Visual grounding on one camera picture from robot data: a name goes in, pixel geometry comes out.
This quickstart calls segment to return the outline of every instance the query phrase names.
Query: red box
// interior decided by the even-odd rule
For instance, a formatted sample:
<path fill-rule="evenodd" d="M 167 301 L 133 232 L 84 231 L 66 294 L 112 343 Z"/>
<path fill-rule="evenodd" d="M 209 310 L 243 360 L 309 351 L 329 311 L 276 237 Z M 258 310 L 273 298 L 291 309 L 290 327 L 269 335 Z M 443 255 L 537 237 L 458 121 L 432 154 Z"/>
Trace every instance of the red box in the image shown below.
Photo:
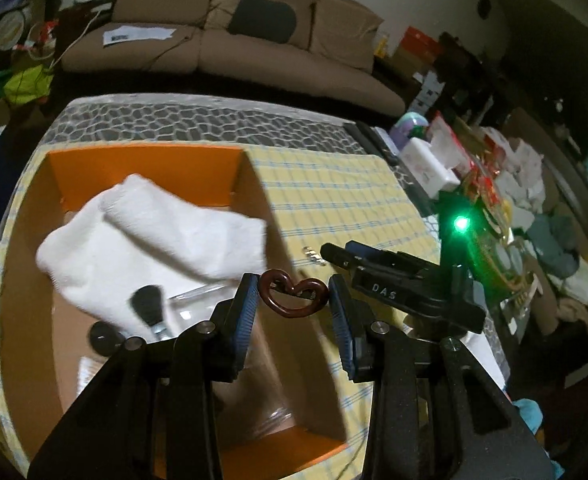
<path fill-rule="evenodd" d="M 414 27 L 407 28 L 401 40 L 401 46 L 428 64 L 434 63 L 443 53 L 443 47 L 438 41 Z"/>

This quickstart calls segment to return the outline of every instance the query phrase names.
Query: yellow plaid tablecloth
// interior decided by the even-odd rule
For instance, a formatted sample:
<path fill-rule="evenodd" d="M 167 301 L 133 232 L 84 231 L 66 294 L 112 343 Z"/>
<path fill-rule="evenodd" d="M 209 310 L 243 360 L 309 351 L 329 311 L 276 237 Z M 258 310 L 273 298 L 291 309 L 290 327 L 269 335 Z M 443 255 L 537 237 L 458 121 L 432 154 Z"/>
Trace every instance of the yellow plaid tablecloth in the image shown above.
<path fill-rule="evenodd" d="M 112 142 L 88 142 L 84 146 L 91 144 Z M 302 251 L 304 246 L 318 251 L 325 242 L 342 246 L 349 240 L 356 240 L 379 249 L 405 251 L 438 261 L 436 241 L 398 185 L 394 174 L 380 158 L 248 144 L 241 146 L 249 154 L 263 183 L 290 258 L 305 275 L 325 282 L 332 275 L 331 266 L 312 263 Z M 64 147 L 50 144 L 38 148 L 18 181 L 0 237 L 0 289 L 7 243 L 24 193 L 46 153 Z M 400 323 L 403 315 L 393 310 L 393 317 L 396 323 Z M 328 460 L 292 475 L 290 479 L 351 479 L 362 469 L 372 385 L 353 384 L 348 380 L 341 368 L 338 350 L 325 336 L 328 331 L 323 328 L 318 325 L 318 335 L 340 398 L 348 447 Z M 26 473 L 29 462 L 5 402 L 1 363 L 0 424 L 15 464 Z"/>

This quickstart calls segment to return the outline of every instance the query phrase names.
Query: beige couch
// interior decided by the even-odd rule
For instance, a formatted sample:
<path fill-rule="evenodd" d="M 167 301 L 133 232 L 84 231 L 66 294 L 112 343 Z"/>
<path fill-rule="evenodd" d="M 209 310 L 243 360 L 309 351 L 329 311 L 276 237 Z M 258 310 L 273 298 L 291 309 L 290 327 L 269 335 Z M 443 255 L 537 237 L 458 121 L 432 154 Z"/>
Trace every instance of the beige couch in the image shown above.
<path fill-rule="evenodd" d="M 372 41 L 382 21 L 352 0 L 271 0 L 296 13 L 287 43 L 226 30 L 238 0 L 115 0 L 110 22 L 90 31 L 62 57 L 69 73 L 111 70 L 189 75 L 202 72 L 271 88 L 331 98 L 392 117 L 404 101 L 372 77 Z M 169 40 L 103 46 L 121 24 L 175 28 Z"/>

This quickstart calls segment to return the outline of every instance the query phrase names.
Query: metal screw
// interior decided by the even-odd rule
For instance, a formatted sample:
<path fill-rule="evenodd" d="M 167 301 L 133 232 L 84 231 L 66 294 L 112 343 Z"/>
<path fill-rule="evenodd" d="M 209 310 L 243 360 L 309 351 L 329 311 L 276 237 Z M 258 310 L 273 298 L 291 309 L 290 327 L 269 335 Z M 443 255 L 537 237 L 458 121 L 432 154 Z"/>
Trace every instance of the metal screw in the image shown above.
<path fill-rule="evenodd" d="M 389 325 L 385 321 L 375 321 L 370 328 L 377 334 L 386 334 L 389 332 Z"/>
<path fill-rule="evenodd" d="M 134 336 L 134 337 L 129 337 L 125 340 L 125 343 L 123 343 L 123 346 L 125 346 L 126 350 L 138 350 L 139 348 L 141 348 L 143 346 L 143 344 L 145 343 L 145 340 L 142 337 L 138 337 L 138 336 Z"/>
<path fill-rule="evenodd" d="M 445 347 L 453 352 L 458 352 L 460 350 L 460 341 L 453 337 L 449 337 L 445 341 Z"/>
<path fill-rule="evenodd" d="M 314 249 L 309 246 L 303 247 L 303 253 L 307 256 L 310 260 L 314 263 L 319 264 L 321 266 L 326 266 L 327 262 L 323 259 L 323 257 L 318 254 Z"/>
<path fill-rule="evenodd" d="M 196 332 L 200 334 L 211 334 L 216 330 L 216 325 L 212 321 L 201 321 L 196 325 Z"/>

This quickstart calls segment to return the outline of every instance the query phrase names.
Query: brown heart-shaped object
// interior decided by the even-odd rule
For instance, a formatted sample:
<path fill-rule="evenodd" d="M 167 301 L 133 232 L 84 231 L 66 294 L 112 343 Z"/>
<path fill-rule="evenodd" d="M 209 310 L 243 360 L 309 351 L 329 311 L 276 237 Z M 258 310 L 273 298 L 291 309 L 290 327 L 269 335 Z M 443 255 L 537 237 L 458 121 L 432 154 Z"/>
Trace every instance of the brown heart-shaped object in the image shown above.
<path fill-rule="evenodd" d="M 272 297 L 272 284 L 278 284 L 278 289 L 289 295 L 298 296 L 303 292 L 314 292 L 314 299 L 312 302 L 305 307 L 301 308 L 287 308 L 282 306 Z M 330 296 L 327 285 L 321 280 L 316 278 L 307 278 L 298 284 L 293 285 L 292 279 L 284 271 L 280 269 L 266 270 L 261 277 L 258 279 L 258 293 L 261 299 L 269 306 L 274 312 L 280 314 L 283 317 L 294 318 L 294 317 L 307 317 L 315 314 L 321 310 Z"/>

